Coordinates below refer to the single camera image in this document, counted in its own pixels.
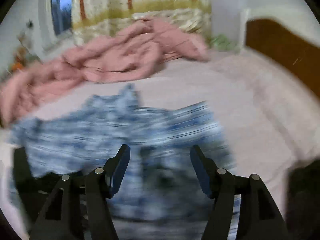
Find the plaid shirt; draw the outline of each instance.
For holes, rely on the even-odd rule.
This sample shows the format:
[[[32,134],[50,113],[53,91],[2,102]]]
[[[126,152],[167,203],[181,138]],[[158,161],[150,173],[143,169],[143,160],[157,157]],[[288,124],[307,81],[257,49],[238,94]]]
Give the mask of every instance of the plaid shirt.
[[[92,96],[80,110],[59,119],[22,120],[12,128],[12,142],[26,148],[34,177],[90,172],[127,144],[127,171],[119,192],[108,200],[111,214],[124,220],[208,219],[212,202],[202,193],[189,156],[194,144],[218,167],[233,168],[221,126],[204,102],[173,111],[139,107],[132,84],[119,95]]]

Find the patterned curtain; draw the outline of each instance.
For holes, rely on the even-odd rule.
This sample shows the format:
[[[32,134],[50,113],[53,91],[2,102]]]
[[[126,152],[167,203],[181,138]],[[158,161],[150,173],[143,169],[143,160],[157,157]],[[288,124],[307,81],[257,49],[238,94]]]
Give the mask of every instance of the patterned curtain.
[[[143,16],[166,17],[186,32],[211,39],[211,0],[73,0],[75,42],[113,36]]]

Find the white bed sheet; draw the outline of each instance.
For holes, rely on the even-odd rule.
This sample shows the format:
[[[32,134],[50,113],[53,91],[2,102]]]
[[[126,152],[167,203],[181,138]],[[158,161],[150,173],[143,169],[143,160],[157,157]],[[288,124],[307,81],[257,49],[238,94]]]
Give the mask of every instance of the white bed sheet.
[[[183,59],[165,64],[148,79],[134,81],[143,106],[177,109],[206,100],[224,127],[238,174],[257,173],[284,213],[286,171],[320,149],[320,106],[315,97],[276,63],[244,49],[211,52],[208,63]],[[114,95],[126,84],[84,83],[33,115],[52,119],[78,109],[91,95]],[[0,131],[0,208],[14,230],[28,239],[19,211],[7,197],[13,146]]]

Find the metal screw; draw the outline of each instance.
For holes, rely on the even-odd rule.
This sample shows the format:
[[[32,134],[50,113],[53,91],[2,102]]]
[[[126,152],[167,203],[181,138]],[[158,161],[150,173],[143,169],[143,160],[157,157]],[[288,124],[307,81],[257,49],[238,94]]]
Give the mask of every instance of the metal screw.
[[[95,172],[96,174],[101,174],[101,173],[104,172],[104,170],[103,170],[103,168],[96,168],[96,169],[94,170],[94,172]]]
[[[260,179],[258,174],[252,174],[251,178],[254,179],[254,180],[259,180]]]
[[[224,168],[217,169],[217,172],[221,175],[226,174],[226,170]]]
[[[63,181],[66,181],[66,180],[68,180],[70,178],[70,176],[68,175],[68,174],[64,174],[62,177],[61,177],[61,179],[63,180]]]

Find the bed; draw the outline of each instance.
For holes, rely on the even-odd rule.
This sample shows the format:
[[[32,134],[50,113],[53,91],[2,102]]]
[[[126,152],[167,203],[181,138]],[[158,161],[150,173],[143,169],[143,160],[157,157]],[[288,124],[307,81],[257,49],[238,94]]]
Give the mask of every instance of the bed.
[[[257,52],[211,51],[210,56],[207,63],[168,62],[152,77],[133,82],[141,103],[178,109],[206,100],[224,128],[238,174],[259,174],[284,214],[287,170],[299,160],[314,158],[320,149],[320,105],[297,78]],[[33,115],[46,120],[59,117],[78,109],[92,94],[113,95],[125,84],[84,83]],[[0,132],[0,208],[25,240],[23,214],[7,196],[14,146],[6,142],[9,131]]]

